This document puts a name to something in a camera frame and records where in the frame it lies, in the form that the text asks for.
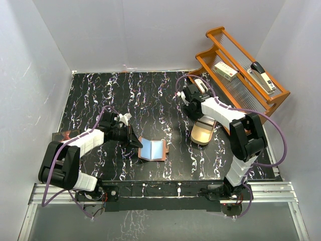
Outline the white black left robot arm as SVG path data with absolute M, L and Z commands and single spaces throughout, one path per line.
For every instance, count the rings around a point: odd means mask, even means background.
M 142 148 L 130 124 L 131 114 L 105 112 L 95 128 L 64 142 L 52 141 L 48 144 L 38 180 L 65 190 L 86 191 L 92 200 L 103 196 L 103 187 L 94 176 L 82 173 L 80 159 L 92 149 L 108 141 L 121 142 L 129 148 Z

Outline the pink leather card holder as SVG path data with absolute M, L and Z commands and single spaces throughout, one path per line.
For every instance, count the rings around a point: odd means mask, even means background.
M 139 137 L 139 141 L 142 143 L 142 148 L 138 149 L 138 157 L 146 161 L 165 161 L 167 153 L 169 153 L 169 147 L 165 140 L 148 140 L 143 137 Z

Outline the small white stapler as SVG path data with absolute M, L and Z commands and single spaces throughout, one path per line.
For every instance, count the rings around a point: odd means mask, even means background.
M 206 93 L 208 91 L 208 87 L 201 79 L 195 79 L 194 83 L 201 93 Z

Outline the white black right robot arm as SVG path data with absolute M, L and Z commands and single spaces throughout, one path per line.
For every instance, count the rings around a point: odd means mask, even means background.
M 209 117 L 228 129 L 233 160 L 223 184 L 206 193 L 221 198 L 235 199 L 246 188 L 247 175 L 256 159 L 267 147 L 266 135 L 260 117 L 256 113 L 245 114 L 233 110 L 208 93 L 202 93 L 193 84 L 177 93 L 187 114 L 192 118 Z

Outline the black beige stapler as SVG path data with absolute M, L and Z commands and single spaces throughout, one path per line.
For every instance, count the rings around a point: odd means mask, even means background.
M 276 87 L 274 83 L 259 62 L 252 62 L 247 72 L 258 83 L 258 85 L 264 89 L 267 94 L 270 95 L 275 92 Z

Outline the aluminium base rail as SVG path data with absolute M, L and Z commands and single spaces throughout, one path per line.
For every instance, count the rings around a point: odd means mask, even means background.
M 27 213 L 19 234 L 19 240 L 28 240 L 37 207 L 43 195 L 50 204 L 79 204 L 83 209 L 90 205 L 106 204 L 106 211 L 124 210 L 196 210 L 213 204 L 210 212 L 218 211 L 224 204 L 234 204 L 236 200 L 221 197 L 218 188 L 223 183 L 211 181 L 104 181 L 100 191 L 107 193 L 107 201 L 102 198 L 90 200 L 76 191 L 46 184 L 35 184 L 28 202 Z M 308 240 L 298 199 L 291 182 L 248 181 L 241 191 L 242 204 L 285 202 L 288 204 L 300 240 Z

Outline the beige card tray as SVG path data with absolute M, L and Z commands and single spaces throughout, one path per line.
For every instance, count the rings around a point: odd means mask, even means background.
M 192 142 L 201 146 L 207 145 L 212 139 L 215 125 L 216 121 L 213 126 L 203 125 L 196 121 L 191 131 Z

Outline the white staples box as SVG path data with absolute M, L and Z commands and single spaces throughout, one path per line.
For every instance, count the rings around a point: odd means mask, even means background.
M 222 61 L 214 65 L 214 71 L 229 81 L 231 81 L 238 74 L 236 70 Z

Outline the white card stack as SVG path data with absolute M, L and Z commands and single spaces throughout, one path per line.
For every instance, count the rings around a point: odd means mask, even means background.
M 197 120 L 197 122 L 207 126 L 213 126 L 215 124 L 215 121 L 213 119 L 208 118 L 200 118 Z

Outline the orange wooden shelf rack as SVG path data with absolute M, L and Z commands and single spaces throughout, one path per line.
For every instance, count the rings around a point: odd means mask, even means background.
M 201 64 L 191 75 L 210 76 L 212 82 L 230 100 L 233 106 L 252 109 L 271 116 L 290 95 L 270 73 L 266 73 L 276 89 L 269 94 L 259 83 L 257 75 L 250 73 L 250 65 L 256 60 L 252 57 L 224 27 L 210 29 L 206 37 L 213 46 L 196 55 Z M 237 71 L 232 80 L 227 80 L 215 72 L 215 65 L 222 61 Z

